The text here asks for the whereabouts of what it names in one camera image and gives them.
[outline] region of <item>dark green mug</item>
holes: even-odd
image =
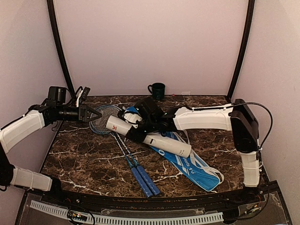
[[[155,100],[162,100],[165,97],[165,85],[163,83],[151,84],[148,86],[148,90]]]

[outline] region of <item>white cable tray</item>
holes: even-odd
[[[48,205],[42,202],[32,200],[30,207],[38,211],[50,214],[62,219],[68,219],[68,209],[57,206]],[[93,218],[90,214],[84,213],[88,217],[85,224],[93,224]],[[108,217],[94,214],[97,225],[204,225],[223,221],[223,213],[212,213],[208,215],[200,215],[193,217],[178,218],[124,218],[124,217]]]

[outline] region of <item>pink wall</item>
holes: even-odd
[[[293,224],[300,225],[300,2],[256,1],[253,25],[235,98],[257,101],[274,115],[274,128],[263,149],[271,180],[278,180]],[[261,136],[266,112],[252,107]]]
[[[0,127],[47,97],[50,85],[65,86],[45,0],[4,0],[0,7]],[[8,154],[12,164],[39,171],[54,132],[45,128]],[[0,192],[1,224],[13,225],[23,191]]]
[[[74,85],[92,95],[227,94],[247,0],[59,0]]]

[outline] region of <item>marble table surface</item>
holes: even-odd
[[[92,108],[107,104],[128,107],[144,97],[89,97],[86,103]],[[180,105],[200,107],[226,103],[223,96],[166,96],[158,102],[164,110]],[[225,176],[224,182],[214,192],[241,189],[243,169],[231,131],[198,129],[189,130],[188,135],[194,151]],[[161,190],[159,197],[211,194],[193,184],[149,146],[131,141],[126,141],[126,144]],[[88,123],[62,124],[45,159],[42,173],[58,177],[64,190],[94,195],[144,197],[114,138],[93,133]]]

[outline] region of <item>blue racket handle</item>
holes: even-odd
[[[158,187],[156,187],[155,183],[152,181],[150,176],[146,173],[144,168],[141,165],[138,165],[137,170],[142,176],[142,178],[144,179],[144,181],[147,183],[147,185],[150,187],[153,194],[158,195],[160,193],[160,190],[158,189]]]
[[[136,170],[136,168],[131,168],[131,172],[134,175],[136,181],[139,183],[142,191],[144,192],[144,194],[146,195],[147,198],[150,198],[151,196],[153,196],[152,192],[150,191],[150,189],[148,188],[147,184],[145,183],[145,181],[142,179],[141,175],[139,174],[139,172]]]

